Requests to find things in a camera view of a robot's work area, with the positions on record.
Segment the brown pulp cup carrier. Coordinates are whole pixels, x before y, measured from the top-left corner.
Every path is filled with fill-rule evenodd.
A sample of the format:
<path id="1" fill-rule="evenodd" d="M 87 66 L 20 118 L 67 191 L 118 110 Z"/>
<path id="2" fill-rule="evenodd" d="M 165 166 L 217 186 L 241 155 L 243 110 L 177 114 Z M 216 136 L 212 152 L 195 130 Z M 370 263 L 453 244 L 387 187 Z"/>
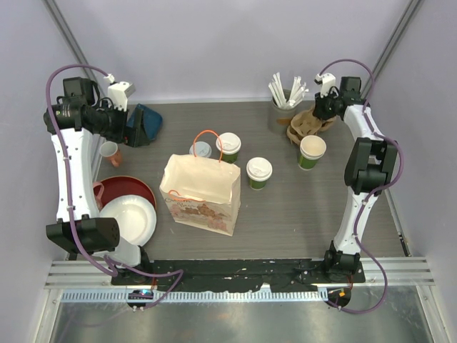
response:
<path id="1" fill-rule="evenodd" d="M 322 120 L 313 115 L 315 106 L 303 110 L 296 114 L 290 121 L 286 130 L 286 136 L 292 144 L 300 145 L 305 136 L 319 135 L 330 129 L 335 123 L 337 117 L 334 116 L 328 120 Z"/>

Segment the white plastic lid stack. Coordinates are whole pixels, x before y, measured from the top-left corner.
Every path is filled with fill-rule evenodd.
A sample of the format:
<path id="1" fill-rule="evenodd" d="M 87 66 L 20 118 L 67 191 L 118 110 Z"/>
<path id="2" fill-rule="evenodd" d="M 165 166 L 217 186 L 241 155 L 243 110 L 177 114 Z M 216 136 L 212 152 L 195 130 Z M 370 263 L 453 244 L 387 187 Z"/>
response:
<path id="1" fill-rule="evenodd" d="M 189 154 L 204 158 L 210 158 L 212 155 L 212 148 L 208 143 L 204 141 L 197 141 L 195 144 L 191 145 Z"/>

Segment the bear print paper bag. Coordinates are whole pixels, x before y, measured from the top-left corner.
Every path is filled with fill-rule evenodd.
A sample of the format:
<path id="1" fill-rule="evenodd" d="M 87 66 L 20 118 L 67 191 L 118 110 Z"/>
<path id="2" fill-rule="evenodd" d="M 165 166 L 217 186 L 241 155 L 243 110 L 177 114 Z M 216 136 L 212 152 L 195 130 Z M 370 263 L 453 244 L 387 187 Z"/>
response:
<path id="1" fill-rule="evenodd" d="M 191 154 L 172 154 L 159 190 L 174 221 L 232 236 L 241 206 L 241 169 Z"/>

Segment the white plastic cup lid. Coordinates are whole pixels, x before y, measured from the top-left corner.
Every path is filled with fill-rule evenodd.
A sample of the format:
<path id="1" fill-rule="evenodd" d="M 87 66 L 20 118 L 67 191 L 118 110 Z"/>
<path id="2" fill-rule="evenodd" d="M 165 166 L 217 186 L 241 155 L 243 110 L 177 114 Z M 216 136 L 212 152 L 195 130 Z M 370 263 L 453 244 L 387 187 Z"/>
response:
<path id="1" fill-rule="evenodd" d="M 272 173 L 273 167 L 269 160 L 263 157 L 254 157 L 246 165 L 248 177 L 256 182 L 268 180 Z"/>

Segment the green paper cup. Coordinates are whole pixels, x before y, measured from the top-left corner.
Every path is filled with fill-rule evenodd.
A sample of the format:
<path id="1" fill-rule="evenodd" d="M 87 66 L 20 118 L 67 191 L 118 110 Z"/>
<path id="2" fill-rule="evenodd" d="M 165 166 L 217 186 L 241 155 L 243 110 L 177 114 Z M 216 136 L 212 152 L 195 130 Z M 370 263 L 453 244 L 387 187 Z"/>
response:
<path id="1" fill-rule="evenodd" d="M 268 179 L 258 180 L 258 179 L 254 179 L 251 177 L 248 178 L 248 184 L 254 190 L 263 189 L 266 186 L 267 182 L 268 182 Z"/>
<path id="2" fill-rule="evenodd" d="M 240 149 L 232 149 L 232 150 L 224 149 L 221 160 L 226 163 L 233 164 L 238 159 L 239 151 L 240 151 Z"/>

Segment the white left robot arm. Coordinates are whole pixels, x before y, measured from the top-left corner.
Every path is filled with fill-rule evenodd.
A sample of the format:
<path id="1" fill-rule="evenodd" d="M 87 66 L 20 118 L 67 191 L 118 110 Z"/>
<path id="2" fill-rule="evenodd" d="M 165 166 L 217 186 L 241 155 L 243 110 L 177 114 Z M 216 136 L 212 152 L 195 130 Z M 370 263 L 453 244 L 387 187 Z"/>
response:
<path id="1" fill-rule="evenodd" d="M 114 218 L 101 217 L 92 187 L 94 136 L 133 146 L 137 136 L 144 133 L 141 124 L 127 124 L 128 98 L 135 86 L 127 81 L 117 82 L 112 75 L 106 80 L 109 87 L 107 95 L 102 97 L 98 84 L 91 79 L 64 79 L 64 95 L 50 104 L 44 114 L 59 180 L 56 221 L 46 225 L 46 235 L 68 253 L 108 256 L 128 265 L 128 278 L 143 285 L 151 279 L 151 266 L 141 261 L 141 247 L 121 237 Z"/>

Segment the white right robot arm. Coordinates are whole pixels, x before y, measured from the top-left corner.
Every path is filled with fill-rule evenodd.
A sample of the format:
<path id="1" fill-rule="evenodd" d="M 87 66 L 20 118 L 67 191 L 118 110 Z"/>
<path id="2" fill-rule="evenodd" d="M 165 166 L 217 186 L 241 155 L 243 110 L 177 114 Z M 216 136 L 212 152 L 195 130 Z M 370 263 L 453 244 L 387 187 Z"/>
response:
<path id="1" fill-rule="evenodd" d="M 348 198 L 340 228 L 326 251 L 322 272 L 330 282 L 355 275 L 361 267 L 361 239 L 368 216 L 382 188 L 390 184 L 398 148 L 380 132 L 370 104 L 361 96 L 361 78 L 345 76 L 339 86 L 330 73 L 317 74 L 313 116 L 340 117 L 350 129 L 354 145 L 344 171 Z"/>

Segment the blue ceramic dish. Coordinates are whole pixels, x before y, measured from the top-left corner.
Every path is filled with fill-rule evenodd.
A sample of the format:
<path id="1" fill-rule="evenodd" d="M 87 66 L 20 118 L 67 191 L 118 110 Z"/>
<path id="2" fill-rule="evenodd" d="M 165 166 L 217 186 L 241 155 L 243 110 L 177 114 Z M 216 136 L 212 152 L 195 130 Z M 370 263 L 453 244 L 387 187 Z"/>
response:
<path id="1" fill-rule="evenodd" d="M 141 117 L 139 134 L 140 138 L 149 144 L 157 138 L 157 135 L 162 127 L 163 118 L 157 111 L 143 104 L 137 104 L 132 115 L 127 121 L 127 127 L 136 128 L 136 122 Z"/>

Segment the small pink cup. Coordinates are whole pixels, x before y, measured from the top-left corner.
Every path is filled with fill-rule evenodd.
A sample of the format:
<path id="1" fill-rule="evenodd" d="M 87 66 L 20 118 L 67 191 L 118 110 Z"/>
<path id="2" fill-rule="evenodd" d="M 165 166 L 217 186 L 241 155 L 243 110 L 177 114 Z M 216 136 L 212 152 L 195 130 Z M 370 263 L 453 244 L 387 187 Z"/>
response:
<path id="1" fill-rule="evenodd" d="M 122 155 L 118 144 L 112 141 L 104 142 L 99 148 L 100 155 L 110 161 L 114 167 L 119 167 L 122 163 Z"/>

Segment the stacked green paper cups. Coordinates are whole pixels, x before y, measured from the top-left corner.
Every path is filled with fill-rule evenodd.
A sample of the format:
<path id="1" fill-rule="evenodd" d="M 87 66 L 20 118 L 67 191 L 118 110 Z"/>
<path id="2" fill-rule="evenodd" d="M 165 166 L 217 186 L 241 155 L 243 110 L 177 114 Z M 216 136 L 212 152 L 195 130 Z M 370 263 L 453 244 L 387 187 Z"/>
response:
<path id="1" fill-rule="evenodd" d="M 316 135 L 305 136 L 299 145 L 298 165 L 303 170 L 311 170 L 326 152 L 325 141 Z"/>

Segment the grey straw holder cup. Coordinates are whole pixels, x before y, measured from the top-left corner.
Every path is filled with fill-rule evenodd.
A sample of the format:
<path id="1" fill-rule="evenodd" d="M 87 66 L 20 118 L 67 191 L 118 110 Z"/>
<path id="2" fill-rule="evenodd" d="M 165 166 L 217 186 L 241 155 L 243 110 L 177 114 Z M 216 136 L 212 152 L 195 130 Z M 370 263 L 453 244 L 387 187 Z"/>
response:
<path id="1" fill-rule="evenodd" d="M 268 110 L 268 129 L 275 134 L 285 134 L 291 119 L 296 114 L 296 108 L 282 109 L 276 105 L 274 98 L 271 99 Z"/>

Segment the pink floral mug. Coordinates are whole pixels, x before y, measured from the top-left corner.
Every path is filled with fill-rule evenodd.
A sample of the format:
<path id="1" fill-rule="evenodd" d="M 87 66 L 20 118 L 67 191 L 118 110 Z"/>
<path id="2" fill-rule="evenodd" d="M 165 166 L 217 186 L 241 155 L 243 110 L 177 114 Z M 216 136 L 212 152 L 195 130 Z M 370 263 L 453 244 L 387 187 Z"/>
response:
<path id="1" fill-rule="evenodd" d="M 93 191 L 94 191 L 94 197 L 96 200 L 96 205 L 99 211 L 103 209 L 103 202 L 102 202 L 102 196 L 104 193 L 104 185 L 101 182 L 94 182 L 93 183 Z"/>

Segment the white paper plate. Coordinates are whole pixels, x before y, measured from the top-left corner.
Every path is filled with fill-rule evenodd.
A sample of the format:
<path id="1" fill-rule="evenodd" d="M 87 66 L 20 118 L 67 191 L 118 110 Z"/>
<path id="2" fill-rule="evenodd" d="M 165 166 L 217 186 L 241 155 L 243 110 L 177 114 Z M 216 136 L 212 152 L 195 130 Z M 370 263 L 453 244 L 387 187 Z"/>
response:
<path id="1" fill-rule="evenodd" d="M 154 206 L 145 198 L 124 195 L 111 200 L 100 211 L 101 217 L 114 218 L 121 236 L 131 244 L 143 247 L 156 229 Z"/>

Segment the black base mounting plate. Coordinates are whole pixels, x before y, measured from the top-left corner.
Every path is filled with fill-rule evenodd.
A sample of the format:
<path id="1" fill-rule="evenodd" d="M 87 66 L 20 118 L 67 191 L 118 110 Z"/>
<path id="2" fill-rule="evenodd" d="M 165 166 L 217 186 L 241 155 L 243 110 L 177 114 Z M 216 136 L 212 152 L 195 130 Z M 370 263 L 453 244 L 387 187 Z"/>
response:
<path id="1" fill-rule="evenodd" d="M 312 259 L 193 259 L 155 260 L 135 267 L 147 275 L 116 267 L 113 285 L 157 286 L 174 292 L 257 292 L 268 284 L 272 292 L 314 290 L 315 284 L 361 284 L 363 267 L 353 275 L 325 272 L 321 260 Z"/>

